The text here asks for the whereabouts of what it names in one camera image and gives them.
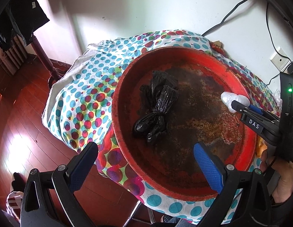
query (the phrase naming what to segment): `polka dot tablecloth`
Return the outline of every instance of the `polka dot tablecloth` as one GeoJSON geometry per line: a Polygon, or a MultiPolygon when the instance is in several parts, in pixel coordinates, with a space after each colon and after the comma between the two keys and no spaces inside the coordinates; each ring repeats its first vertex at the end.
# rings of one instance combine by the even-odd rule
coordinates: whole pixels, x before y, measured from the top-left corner
{"type": "MultiPolygon", "coordinates": [[[[187,30],[164,30],[89,45],[89,50],[64,76],[64,82],[59,81],[53,86],[43,114],[43,124],[78,153],[89,141],[96,142],[99,144],[96,160],[99,173],[125,187],[147,207],[197,224],[214,199],[185,202],[152,188],[129,166],[112,128],[111,103],[123,71],[139,55],[164,46],[189,47],[214,56],[241,80],[252,104],[278,114],[278,107],[267,86],[236,61],[211,49],[206,38],[187,30]]],[[[260,160],[255,158],[249,170],[259,165],[260,160]]],[[[230,222],[239,199],[235,200],[223,223],[230,222]]]]}

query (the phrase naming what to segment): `power outlet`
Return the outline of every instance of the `power outlet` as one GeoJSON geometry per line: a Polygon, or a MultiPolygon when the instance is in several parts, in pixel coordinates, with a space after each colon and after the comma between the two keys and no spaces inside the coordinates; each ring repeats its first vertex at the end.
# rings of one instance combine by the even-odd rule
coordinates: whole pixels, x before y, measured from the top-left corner
{"type": "MultiPolygon", "coordinates": [[[[283,56],[287,56],[285,52],[283,51],[283,49],[281,49],[280,47],[277,49],[277,51],[283,56]]],[[[289,64],[289,59],[282,57],[277,52],[274,53],[274,55],[271,57],[270,60],[276,66],[276,68],[278,68],[278,70],[281,72],[284,71],[286,66],[289,64]]]]}

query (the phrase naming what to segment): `wooden furniture leg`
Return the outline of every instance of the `wooden furniture leg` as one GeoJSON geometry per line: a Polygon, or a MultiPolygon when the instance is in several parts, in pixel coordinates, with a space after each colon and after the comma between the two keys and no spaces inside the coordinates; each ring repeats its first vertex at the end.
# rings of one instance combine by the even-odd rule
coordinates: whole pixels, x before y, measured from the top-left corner
{"type": "Polygon", "coordinates": [[[45,51],[41,47],[37,37],[34,36],[34,40],[31,43],[35,53],[37,54],[38,58],[40,59],[41,63],[46,67],[46,69],[50,72],[51,76],[48,80],[49,89],[52,88],[53,82],[58,81],[61,79],[65,72],[62,72],[60,69],[56,69],[48,56],[46,55],[45,51]]]}

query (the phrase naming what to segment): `wooden floor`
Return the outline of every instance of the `wooden floor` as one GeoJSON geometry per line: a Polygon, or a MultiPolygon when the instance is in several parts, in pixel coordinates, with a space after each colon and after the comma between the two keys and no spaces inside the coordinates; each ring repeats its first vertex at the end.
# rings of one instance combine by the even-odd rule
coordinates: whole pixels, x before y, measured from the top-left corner
{"type": "MultiPolygon", "coordinates": [[[[33,168],[54,170],[67,164],[76,152],[54,137],[41,123],[49,89],[48,71],[38,59],[25,63],[12,77],[0,101],[0,206],[10,192],[13,172],[27,178],[33,168]]],[[[51,193],[58,213],[67,222],[55,193],[51,193]]],[[[137,199],[97,172],[94,165],[83,187],[75,192],[83,209],[95,224],[122,226],[137,199]]],[[[136,217],[147,220],[146,207],[136,217]]],[[[132,221],[128,226],[147,226],[132,221]]]]}

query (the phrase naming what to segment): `metal screw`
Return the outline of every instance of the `metal screw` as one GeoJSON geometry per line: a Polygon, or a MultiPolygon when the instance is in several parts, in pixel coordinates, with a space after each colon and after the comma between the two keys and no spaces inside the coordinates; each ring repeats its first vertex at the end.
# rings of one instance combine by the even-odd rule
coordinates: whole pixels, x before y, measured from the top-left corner
{"type": "Polygon", "coordinates": [[[30,172],[30,174],[31,175],[34,175],[36,172],[37,172],[37,169],[32,169],[31,172],[30,172]]]}
{"type": "Polygon", "coordinates": [[[58,171],[63,171],[65,168],[66,168],[65,165],[60,165],[60,166],[58,167],[58,171]]]}
{"type": "Polygon", "coordinates": [[[230,171],[232,171],[232,170],[235,169],[235,167],[234,167],[233,165],[231,165],[231,164],[228,164],[228,165],[226,166],[226,168],[227,168],[228,170],[230,170],[230,171]]]}
{"type": "Polygon", "coordinates": [[[262,174],[262,171],[260,169],[255,169],[255,173],[261,175],[262,174]]]}

